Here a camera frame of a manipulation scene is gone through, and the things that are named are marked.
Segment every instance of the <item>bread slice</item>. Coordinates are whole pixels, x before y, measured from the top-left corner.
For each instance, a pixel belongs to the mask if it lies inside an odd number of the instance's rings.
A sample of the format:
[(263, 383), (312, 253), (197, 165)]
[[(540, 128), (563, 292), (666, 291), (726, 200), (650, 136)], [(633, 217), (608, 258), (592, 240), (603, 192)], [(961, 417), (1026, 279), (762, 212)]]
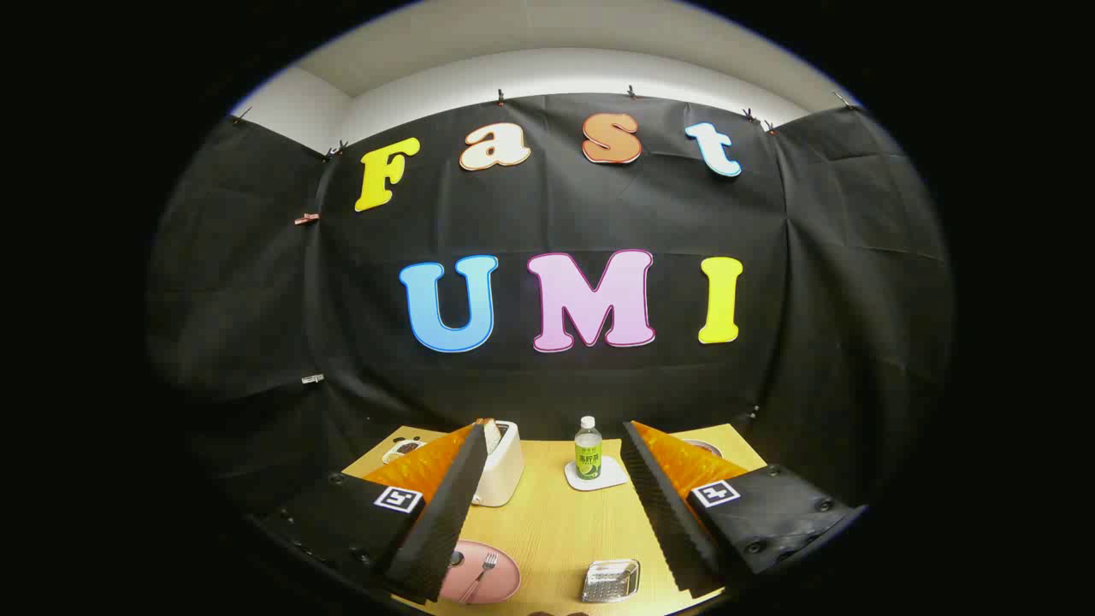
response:
[(483, 425), (483, 437), (486, 439), (486, 455), (494, 453), (495, 448), (502, 442), (502, 432), (498, 425), (493, 419), (477, 419), (475, 423)]

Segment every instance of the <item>plastic water bottle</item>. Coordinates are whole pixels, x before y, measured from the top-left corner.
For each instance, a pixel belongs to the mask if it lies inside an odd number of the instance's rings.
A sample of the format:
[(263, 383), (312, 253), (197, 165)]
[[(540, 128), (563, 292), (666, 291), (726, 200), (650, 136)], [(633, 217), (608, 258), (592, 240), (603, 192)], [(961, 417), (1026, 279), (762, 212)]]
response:
[(601, 475), (601, 433), (593, 426), (593, 418), (581, 418), (581, 430), (574, 437), (574, 464), (579, 479), (597, 479)]

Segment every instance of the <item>fork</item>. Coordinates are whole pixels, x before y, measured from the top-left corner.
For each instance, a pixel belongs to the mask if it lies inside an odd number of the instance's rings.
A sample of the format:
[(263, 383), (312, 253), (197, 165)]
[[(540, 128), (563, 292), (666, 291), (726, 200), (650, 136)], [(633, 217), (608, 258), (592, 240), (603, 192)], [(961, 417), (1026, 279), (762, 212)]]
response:
[(472, 594), (475, 593), (475, 589), (479, 588), (480, 580), (483, 579), (483, 576), (485, 576), (487, 571), (494, 569), (494, 566), (497, 563), (498, 553), (493, 551), (486, 555), (486, 558), (483, 560), (483, 571), (480, 572), (479, 578), (475, 578), (475, 581), (468, 586), (466, 591), (464, 591), (464, 594), (460, 597), (460, 603), (468, 603), (468, 601), (472, 597)]

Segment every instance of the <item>wooden table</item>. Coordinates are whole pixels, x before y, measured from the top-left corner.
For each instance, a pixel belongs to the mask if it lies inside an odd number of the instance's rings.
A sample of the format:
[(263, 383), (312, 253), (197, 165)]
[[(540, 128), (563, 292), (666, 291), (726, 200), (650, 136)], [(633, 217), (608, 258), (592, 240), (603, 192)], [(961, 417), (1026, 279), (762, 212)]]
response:
[[(718, 448), (723, 457), (753, 470), (765, 465), (729, 426), (673, 433)], [(343, 472), (364, 477), (383, 465), (381, 456), (393, 439), (420, 437), (429, 442), (440, 432), (402, 427)], [(573, 441), (525, 441), (525, 474), (514, 498), (500, 508), (471, 505), (461, 539), (482, 542), (508, 554), (521, 569), (521, 588), (503, 603), (460, 605), (449, 601), (420, 606), (396, 601), (438, 616), (459, 614), (529, 616), (664, 616), (706, 601), (722, 590), (692, 598), (678, 591), (638, 495), (629, 481), (581, 492), (570, 488), (563, 467), (574, 460)], [(604, 440), (602, 455), (620, 462), (620, 441)], [(583, 603), (586, 570), (595, 560), (634, 558), (641, 567), (638, 592), (619, 603)]]

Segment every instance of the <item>white wall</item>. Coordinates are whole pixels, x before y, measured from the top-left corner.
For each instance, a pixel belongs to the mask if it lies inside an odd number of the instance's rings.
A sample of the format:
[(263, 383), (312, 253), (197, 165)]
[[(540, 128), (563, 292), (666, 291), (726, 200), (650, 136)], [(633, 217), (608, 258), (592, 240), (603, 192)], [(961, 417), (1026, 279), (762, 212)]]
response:
[(806, 109), (752, 83), (687, 62), (646, 54), (588, 48), (526, 49), (480, 56), (389, 82), (353, 100), (337, 128), (355, 142), (434, 113), (498, 98), (570, 92), (624, 94), (701, 103), (774, 125)]
[(334, 85), (289, 67), (240, 101), (232, 115), (252, 107), (244, 119), (326, 153), (338, 144), (336, 133), (349, 106), (350, 97)]
[(447, 109), (507, 97), (573, 92), (624, 94), (701, 103), (784, 124), (808, 115), (752, 83), (695, 65), (630, 51), (552, 48), (507, 51), (435, 67), (355, 98), (314, 74), (290, 67), (232, 109), (247, 120), (316, 151)]

